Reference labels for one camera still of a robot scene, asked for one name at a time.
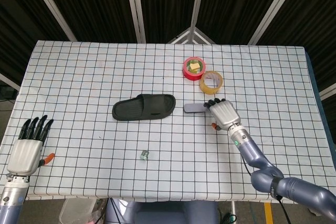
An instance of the robotic hand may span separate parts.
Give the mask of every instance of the robotic hand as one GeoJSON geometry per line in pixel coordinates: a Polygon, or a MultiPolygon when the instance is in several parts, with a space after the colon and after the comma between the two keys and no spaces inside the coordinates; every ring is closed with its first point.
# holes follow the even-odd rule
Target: robotic hand
{"type": "Polygon", "coordinates": [[[18,222],[23,202],[28,193],[29,178],[37,168],[48,164],[55,154],[51,153],[47,158],[40,159],[43,144],[47,138],[51,119],[43,129],[47,119],[44,115],[35,129],[38,118],[27,120],[15,142],[11,157],[8,162],[7,183],[0,199],[0,223],[15,224],[18,222]]]}
{"type": "Polygon", "coordinates": [[[241,125],[240,117],[231,102],[216,98],[204,103],[204,106],[215,117],[216,129],[228,131],[247,164],[259,169],[251,174],[251,183],[257,191],[270,193],[277,200],[286,197],[336,221],[336,196],[327,189],[302,179],[284,178],[283,173],[264,156],[241,125]]]}

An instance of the black wall panel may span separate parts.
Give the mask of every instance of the black wall panel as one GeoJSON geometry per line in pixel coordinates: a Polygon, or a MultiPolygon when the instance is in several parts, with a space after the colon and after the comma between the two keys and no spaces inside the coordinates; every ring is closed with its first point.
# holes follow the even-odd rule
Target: black wall panel
{"type": "Polygon", "coordinates": [[[167,43],[190,27],[195,0],[141,0],[147,43],[167,43]]]}
{"type": "Polygon", "coordinates": [[[202,0],[196,27],[217,44],[249,42],[273,0],[202,0]]]}
{"type": "Polygon", "coordinates": [[[129,0],[54,1],[78,41],[137,41],[129,0]]]}
{"type": "Polygon", "coordinates": [[[1,0],[0,73],[21,84],[37,40],[68,40],[43,0],[1,0]]]}
{"type": "Polygon", "coordinates": [[[336,0],[286,0],[258,44],[304,46],[319,91],[336,83],[336,0]]]}
{"type": "Polygon", "coordinates": [[[332,139],[336,144],[336,94],[322,101],[332,139]]]}

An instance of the table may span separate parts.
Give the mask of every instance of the table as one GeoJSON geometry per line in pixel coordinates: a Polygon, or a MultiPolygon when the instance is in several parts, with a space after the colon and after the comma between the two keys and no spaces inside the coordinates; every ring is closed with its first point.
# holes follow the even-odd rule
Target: table
{"type": "Polygon", "coordinates": [[[213,130],[210,113],[183,112],[184,103],[214,98],[183,77],[191,56],[223,75],[216,97],[232,101],[285,176],[336,194],[334,152],[302,47],[62,41],[39,41],[31,55],[1,144],[0,190],[21,126],[46,114],[55,121],[43,155],[56,157],[31,176],[30,199],[270,200],[254,190],[237,148],[226,132],[213,130]],[[162,120],[113,119],[116,102],[140,93],[173,94],[176,108],[162,120]],[[140,160],[142,150],[149,150],[148,161],[140,160]]]}

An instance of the black cable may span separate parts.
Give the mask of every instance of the black cable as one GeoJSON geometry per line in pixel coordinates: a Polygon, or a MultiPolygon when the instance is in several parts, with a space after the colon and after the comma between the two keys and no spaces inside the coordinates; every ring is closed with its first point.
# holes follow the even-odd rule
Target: black cable
{"type": "Polygon", "coordinates": [[[115,207],[114,207],[114,202],[113,202],[112,198],[110,198],[110,201],[111,201],[112,207],[113,207],[113,209],[114,209],[115,215],[116,215],[116,217],[117,217],[117,219],[118,219],[118,223],[121,224],[121,222],[120,222],[120,220],[119,220],[119,216],[118,216],[117,210],[116,210],[115,207]]]}
{"type": "Polygon", "coordinates": [[[221,216],[219,224],[231,224],[237,221],[237,216],[232,215],[230,212],[227,212],[226,214],[224,214],[223,218],[222,218],[222,213],[220,210],[219,210],[219,214],[221,216]]]}
{"type": "Polygon", "coordinates": [[[250,176],[251,176],[251,173],[250,173],[250,171],[249,171],[249,170],[248,170],[248,168],[247,168],[247,165],[246,165],[245,159],[244,159],[243,157],[241,157],[241,158],[243,159],[243,162],[244,162],[244,165],[245,165],[245,168],[246,168],[246,171],[247,171],[248,175],[250,175],[250,176]]]}
{"type": "Polygon", "coordinates": [[[105,206],[103,212],[101,213],[100,217],[98,218],[98,220],[95,221],[94,224],[97,224],[97,223],[100,221],[100,219],[103,218],[103,216],[104,216],[105,213],[106,213],[106,209],[107,209],[107,203],[106,203],[106,206],[105,206]]]}
{"type": "MultiPolygon", "coordinates": [[[[117,212],[119,213],[119,215],[122,216],[122,214],[121,214],[121,212],[120,212],[120,209],[119,209],[118,206],[117,206],[117,203],[116,203],[115,201],[113,201],[113,203],[114,203],[114,205],[116,206],[116,209],[117,209],[117,212]]],[[[120,200],[118,200],[118,203],[119,203],[119,204],[122,204],[124,207],[127,207],[127,205],[125,206],[123,203],[121,203],[120,200]]]]}
{"type": "Polygon", "coordinates": [[[291,224],[290,219],[289,219],[289,217],[288,217],[288,214],[287,214],[287,212],[286,212],[286,210],[285,210],[285,207],[283,206],[281,200],[278,199],[278,201],[279,201],[279,203],[280,203],[280,205],[281,205],[281,207],[282,207],[282,209],[283,209],[283,211],[284,211],[284,214],[285,214],[285,216],[286,216],[286,219],[287,219],[288,224],[291,224]]]}
{"type": "MultiPolygon", "coordinates": [[[[244,158],[243,158],[243,157],[241,157],[241,158],[243,159],[243,162],[244,162],[244,165],[245,165],[245,168],[246,168],[247,173],[251,176],[251,173],[250,173],[250,171],[249,171],[248,168],[247,168],[247,165],[246,165],[246,162],[245,162],[244,158]]],[[[278,201],[279,201],[279,203],[280,203],[280,205],[281,205],[281,207],[282,207],[282,209],[283,209],[283,211],[284,211],[284,214],[285,214],[285,216],[286,216],[286,219],[287,219],[288,224],[291,224],[290,219],[289,219],[289,217],[288,217],[288,214],[287,214],[287,212],[286,212],[286,210],[285,210],[285,208],[284,208],[284,206],[283,206],[281,200],[278,200],[278,201]]]]}
{"type": "Polygon", "coordinates": [[[12,102],[10,99],[6,99],[5,98],[5,96],[0,92],[0,95],[1,95],[1,97],[3,97],[4,98],[4,101],[2,101],[2,102],[10,102],[10,103],[12,103],[12,104],[15,104],[14,102],[12,102]]]}
{"type": "Polygon", "coordinates": [[[12,104],[14,104],[14,102],[12,102],[11,100],[7,99],[7,100],[3,100],[3,101],[0,101],[0,102],[11,102],[12,104]]]}

